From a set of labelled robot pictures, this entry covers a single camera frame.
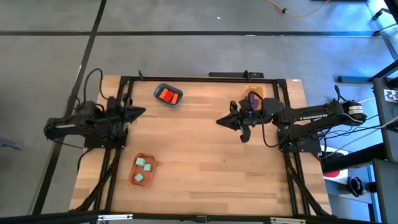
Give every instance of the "green cube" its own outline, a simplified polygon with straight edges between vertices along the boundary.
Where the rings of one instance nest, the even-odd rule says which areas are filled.
[[[150,171],[150,164],[144,165],[144,171]]]
[[[137,158],[136,164],[143,167],[145,165],[145,159],[143,158]]]
[[[144,176],[141,175],[141,174],[137,174],[137,175],[135,176],[135,180],[136,180],[137,182],[140,182],[140,181],[142,181],[143,179],[144,179]]]

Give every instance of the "orange container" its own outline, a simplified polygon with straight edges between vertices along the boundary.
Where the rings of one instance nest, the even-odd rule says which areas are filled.
[[[143,158],[145,159],[146,164],[150,164],[151,168],[150,171],[144,171],[144,168],[137,165],[136,161],[138,158]],[[134,161],[132,162],[130,174],[129,174],[129,183],[131,185],[138,185],[142,187],[146,187],[150,184],[150,181],[152,180],[152,176],[154,175],[155,171],[155,166],[156,166],[156,159],[153,155],[148,154],[148,153],[143,153],[139,152],[136,154]],[[144,176],[144,179],[140,182],[135,180],[135,176],[137,174],[141,174]]]

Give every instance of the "wooden tabletop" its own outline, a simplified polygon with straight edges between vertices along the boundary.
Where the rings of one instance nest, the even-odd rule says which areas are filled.
[[[103,93],[116,96],[119,76],[105,76]],[[278,148],[267,148],[261,126],[251,128],[250,141],[240,132],[215,121],[229,113],[229,102],[243,98],[244,83],[167,82],[184,93],[182,104],[170,109],[153,97],[160,82],[134,82],[134,106],[147,111],[129,125],[112,201],[112,212],[208,215],[291,216],[284,158]],[[306,106],[300,80],[287,80],[293,108]],[[274,97],[271,84],[260,84],[265,97]],[[98,103],[105,105],[104,99]],[[266,125],[269,144],[277,142],[276,127]],[[157,159],[147,187],[129,185],[127,178],[138,152]],[[79,206],[98,182],[104,149],[89,152],[81,161],[70,208]],[[317,159],[301,153],[305,183],[321,206],[330,205]],[[299,211],[303,212],[296,186]],[[101,199],[104,207],[107,190]]]

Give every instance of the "gray floor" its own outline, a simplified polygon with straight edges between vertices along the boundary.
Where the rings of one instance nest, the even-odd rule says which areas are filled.
[[[310,0],[278,3],[296,14],[321,4]],[[99,4],[99,0],[0,0],[0,30],[91,30]],[[99,29],[376,30],[371,16],[363,2],[331,2],[310,17],[297,19],[263,0],[117,0],[108,1]],[[62,115],[87,40],[0,37],[0,136],[25,145],[22,151],[0,150],[1,217],[30,211],[52,145],[42,129],[47,118]],[[137,75],[140,69],[144,75],[206,76],[248,69],[269,78],[301,79],[307,103],[316,105],[336,96],[337,76],[371,76],[391,62],[380,37],[97,37],[87,70],[100,67],[111,75]],[[98,82],[92,79],[91,83],[88,98],[95,99]],[[373,94],[371,85],[340,88],[343,96],[354,100]],[[377,113],[374,100],[364,107],[370,116]],[[373,119],[366,126],[377,122]],[[336,138],[328,145],[339,148],[355,136]],[[356,151],[380,141],[377,133],[346,149]],[[80,138],[66,142],[82,143]],[[63,148],[44,212],[68,209],[80,154],[78,149]]]

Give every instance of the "blue container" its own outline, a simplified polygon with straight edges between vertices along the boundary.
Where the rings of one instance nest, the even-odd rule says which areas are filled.
[[[176,94],[178,94],[178,99],[177,99],[177,103],[176,104],[173,105],[171,101],[169,103],[167,103],[164,100],[160,99],[160,94],[162,94],[162,92],[163,92],[163,90],[165,88],[170,90],[170,91],[172,91],[172,92],[174,92],[174,93],[176,93]],[[182,100],[182,96],[183,96],[183,93],[182,93],[181,90],[179,90],[178,88],[172,87],[172,86],[170,86],[170,85],[168,85],[166,83],[159,84],[159,86],[157,86],[157,88],[154,91],[154,97],[156,99],[158,99],[160,102],[162,102],[165,105],[170,106],[172,108],[175,108],[175,107],[177,107],[180,104],[180,102]]]

